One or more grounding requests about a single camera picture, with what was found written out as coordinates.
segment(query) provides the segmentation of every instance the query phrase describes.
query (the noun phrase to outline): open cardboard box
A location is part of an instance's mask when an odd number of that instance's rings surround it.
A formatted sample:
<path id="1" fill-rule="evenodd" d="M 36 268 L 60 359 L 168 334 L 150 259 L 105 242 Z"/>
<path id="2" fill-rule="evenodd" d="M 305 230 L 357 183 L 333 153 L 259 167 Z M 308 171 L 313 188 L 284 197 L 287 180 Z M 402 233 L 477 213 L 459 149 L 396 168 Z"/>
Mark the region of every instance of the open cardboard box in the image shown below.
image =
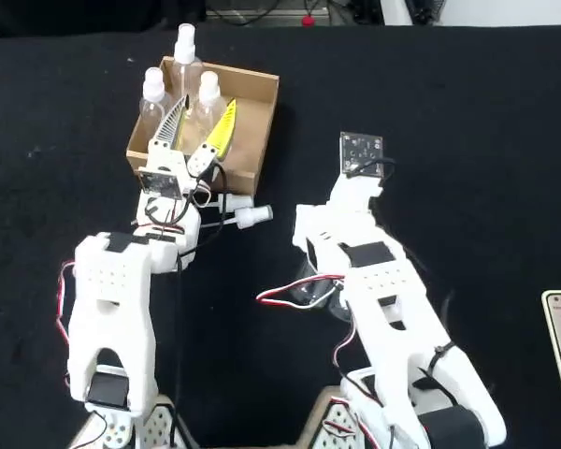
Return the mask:
<path id="1" fill-rule="evenodd" d="M 171 92 L 172 63 L 173 59 L 170 57 L 165 57 L 160 63 L 168 92 Z M 227 100 L 237 99 L 237 122 L 232 148 L 223 162 L 228 175 L 229 190 L 234 194 L 253 196 L 264 162 L 270 125 L 277 104 L 279 77 L 225 65 L 204 63 L 204 67 L 218 74 L 221 92 Z M 127 160 L 136 173 L 140 167 L 146 165 L 150 138 L 151 136 L 143 133 L 137 119 L 127 145 Z M 189 154 L 193 149 L 183 149 L 183 152 Z"/>

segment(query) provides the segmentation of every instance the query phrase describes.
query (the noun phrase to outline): clear plastic bottle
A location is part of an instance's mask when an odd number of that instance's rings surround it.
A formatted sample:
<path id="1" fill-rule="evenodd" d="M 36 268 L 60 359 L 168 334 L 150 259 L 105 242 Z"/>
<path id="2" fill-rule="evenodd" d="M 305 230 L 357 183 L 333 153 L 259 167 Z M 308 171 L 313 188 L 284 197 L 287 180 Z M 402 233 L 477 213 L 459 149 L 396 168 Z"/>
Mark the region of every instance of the clear plastic bottle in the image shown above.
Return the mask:
<path id="1" fill-rule="evenodd" d="M 221 97 L 218 75 L 214 72 L 204 72 L 191 117 L 191 122 L 196 130 L 196 142 L 194 143 L 196 148 L 208 138 L 225 111 L 226 102 Z"/>
<path id="2" fill-rule="evenodd" d="M 172 65 L 171 82 L 172 94 L 176 99 L 189 95 L 189 110 L 197 98 L 199 79 L 204 71 L 204 65 L 195 57 L 195 27 L 189 23 L 179 25 L 179 37 L 175 44 L 175 61 Z"/>
<path id="3" fill-rule="evenodd" d="M 164 119 L 170 108 L 172 99 L 165 91 L 164 76 L 158 67 L 150 67 L 146 70 L 143 81 L 143 97 L 139 102 L 139 114 L 141 126 L 145 136 L 153 138 L 158 125 Z"/>

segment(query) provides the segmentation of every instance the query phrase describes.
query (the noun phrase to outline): small sensor board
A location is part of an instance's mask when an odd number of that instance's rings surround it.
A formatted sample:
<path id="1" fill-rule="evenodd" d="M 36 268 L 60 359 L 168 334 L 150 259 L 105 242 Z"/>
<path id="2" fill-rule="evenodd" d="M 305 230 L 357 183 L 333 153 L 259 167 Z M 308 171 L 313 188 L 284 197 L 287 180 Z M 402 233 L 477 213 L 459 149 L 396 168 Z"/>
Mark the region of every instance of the small sensor board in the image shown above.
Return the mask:
<path id="1" fill-rule="evenodd" d="M 139 169 L 139 181 L 146 194 L 164 196 L 166 198 L 181 199 L 177 177 L 172 173 Z"/>
<path id="2" fill-rule="evenodd" d="M 384 139 L 368 134 L 340 133 L 340 171 L 349 173 L 362 164 L 384 156 Z M 364 176 L 382 178 L 382 164 L 373 164 L 361 170 Z"/>

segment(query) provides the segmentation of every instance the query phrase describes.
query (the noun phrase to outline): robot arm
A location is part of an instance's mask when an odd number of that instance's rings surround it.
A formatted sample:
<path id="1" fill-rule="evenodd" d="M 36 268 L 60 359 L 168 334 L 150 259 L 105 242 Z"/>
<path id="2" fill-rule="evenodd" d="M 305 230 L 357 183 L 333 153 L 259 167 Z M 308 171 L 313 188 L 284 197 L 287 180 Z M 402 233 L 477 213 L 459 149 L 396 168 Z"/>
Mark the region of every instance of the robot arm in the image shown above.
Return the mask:
<path id="1" fill-rule="evenodd" d="M 354 168 L 343 169 L 325 205 L 297 206 L 294 234 L 315 273 L 344 276 L 335 300 L 371 365 L 341 383 L 352 412 L 382 448 L 501 444 L 505 424 L 482 380 L 451 343 L 402 245 L 368 209 L 379 177 L 350 176 Z"/>
<path id="2" fill-rule="evenodd" d="M 176 133 L 168 129 L 168 119 L 182 122 L 184 105 L 181 100 L 171 110 L 150 141 L 147 165 L 139 170 L 143 189 L 134 233 L 89 236 L 75 251 L 77 291 L 67 363 L 70 392 L 88 411 L 104 417 L 100 442 L 110 449 L 125 447 L 134 435 L 136 449 L 156 444 L 146 435 L 158 401 L 151 275 L 183 270 L 194 260 L 201 225 L 195 196 L 200 191 L 210 196 L 209 185 L 218 175 L 223 177 L 223 189 L 227 187 L 220 161 L 235 127 L 235 101 L 188 161 L 182 152 L 171 150 L 170 139 Z M 245 198 L 240 199 L 245 205 Z M 271 213 L 260 218 L 270 219 Z M 113 351 L 122 367 L 97 366 L 102 349 Z M 176 417 L 169 419 L 174 427 Z"/>

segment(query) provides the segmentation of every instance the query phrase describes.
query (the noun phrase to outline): black fabric surface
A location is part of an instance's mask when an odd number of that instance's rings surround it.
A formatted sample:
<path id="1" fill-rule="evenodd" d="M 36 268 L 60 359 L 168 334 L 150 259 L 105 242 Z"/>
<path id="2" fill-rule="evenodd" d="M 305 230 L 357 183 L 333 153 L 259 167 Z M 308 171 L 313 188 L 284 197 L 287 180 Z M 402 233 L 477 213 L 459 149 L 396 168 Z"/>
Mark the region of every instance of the black fabric surface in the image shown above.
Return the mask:
<path id="1" fill-rule="evenodd" d="M 561 28 L 198 32 L 203 59 L 280 75 L 257 203 L 183 273 L 152 279 L 160 388 L 183 353 L 182 414 L 204 445 L 292 442 L 338 375 L 328 313 L 259 307 L 287 282 L 296 203 L 323 202 L 341 130 L 379 134 L 399 166 L 379 214 L 453 288 L 454 340 L 490 385 L 507 447 L 561 447 L 561 386 L 540 293 L 561 288 Z M 130 229 L 124 158 L 144 69 L 173 34 L 0 41 L 0 447 L 62 448 L 85 417 L 63 382 L 60 263 L 88 234 Z M 351 350 L 345 368 L 361 363 Z"/>

